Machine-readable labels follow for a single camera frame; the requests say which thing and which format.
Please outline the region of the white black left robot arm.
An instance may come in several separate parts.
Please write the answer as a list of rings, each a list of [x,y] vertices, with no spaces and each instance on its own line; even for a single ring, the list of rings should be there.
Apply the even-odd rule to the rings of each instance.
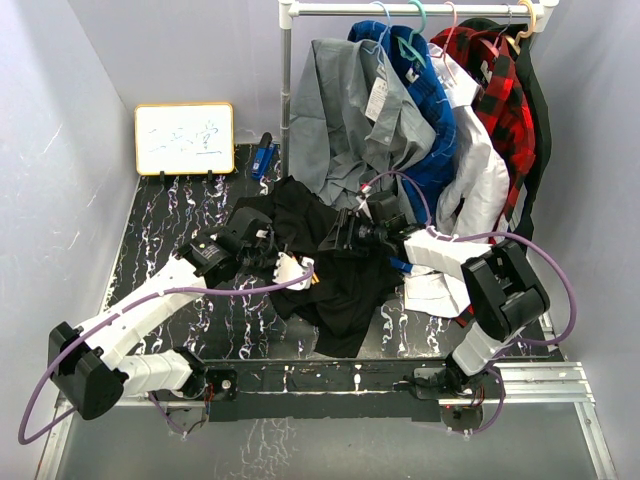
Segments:
[[[174,390],[200,396],[207,376],[193,355],[173,350],[137,358],[133,348],[201,289],[231,281],[242,268],[272,270],[277,257],[272,220],[241,207],[224,225],[202,229],[140,287],[107,311],[51,330],[51,381],[85,420],[104,415],[123,396]]]

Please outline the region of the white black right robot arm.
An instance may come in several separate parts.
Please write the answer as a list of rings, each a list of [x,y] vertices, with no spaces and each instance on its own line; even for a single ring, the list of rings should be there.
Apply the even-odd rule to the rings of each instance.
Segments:
[[[421,388],[466,397],[478,389],[488,364],[549,308],[549,298],[520,246],[462,240],[411,222],[389,192],[343,208],[319,245],[344,257],[386,257],[404,276],[403,305],[410,311],[472,324],[441,370],[411,375]]]

